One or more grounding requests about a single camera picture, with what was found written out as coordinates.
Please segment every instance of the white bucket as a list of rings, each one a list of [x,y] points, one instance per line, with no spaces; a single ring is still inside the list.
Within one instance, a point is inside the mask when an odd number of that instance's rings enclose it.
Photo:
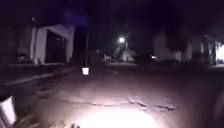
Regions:
[[[83,75],[89,75],[89,68],[88,67],[82,68],[82,74]]]
[[[12,126],[16,122],[16,113],[13,105],[13,97],[9,97],[0,103],[0,110],[3,114],[4,123],[7,126]]]

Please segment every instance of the doorway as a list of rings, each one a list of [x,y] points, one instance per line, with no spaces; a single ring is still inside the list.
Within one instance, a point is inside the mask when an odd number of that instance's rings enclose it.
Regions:
[[[47,31],[45,63],[66,62],[67,40],[51,31]]]

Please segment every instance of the ground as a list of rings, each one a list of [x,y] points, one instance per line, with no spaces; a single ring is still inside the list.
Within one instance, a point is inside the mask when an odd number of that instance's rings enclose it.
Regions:
[[[88,114],[111,108],[150,114],[159,128],[204,128],[213,125],[212,104],[221,84],[221,77],[205,71],[110,65],[91,68],[88,76],[74,72],[35,84],[35,88],[21,85],[17,88],[23,91],[15,99],[24,128],[72,124],[82,128],[80,122]]]

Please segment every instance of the light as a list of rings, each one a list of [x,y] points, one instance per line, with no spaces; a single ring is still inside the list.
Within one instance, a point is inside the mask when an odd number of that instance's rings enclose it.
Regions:
[[[16,122],[16,114],[13,105],[13,98],[9,97],[0,104],[3,120],[6,125],[12,126]]]
[[[152,59],[157,59],[157,57],[156,56],[152,56]]]
[[[119,43],[124,43],[124,42],[125,42],[125,38],[124,38],[124,37],[120,37],[120,38],[118,39],[118,42],[119,42]]]
[[[153,117],[135,109],[104,109],[80,120],[80,128],[159,128]]]
[[[82,68],[82,74],[85,76],[89,75],[89,68],[88,67]]]

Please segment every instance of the trash can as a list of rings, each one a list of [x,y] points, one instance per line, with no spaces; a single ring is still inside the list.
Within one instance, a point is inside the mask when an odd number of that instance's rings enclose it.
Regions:
[[[16,122],[16,113],[12,95],[0,96],[0,128],[12,128]]]

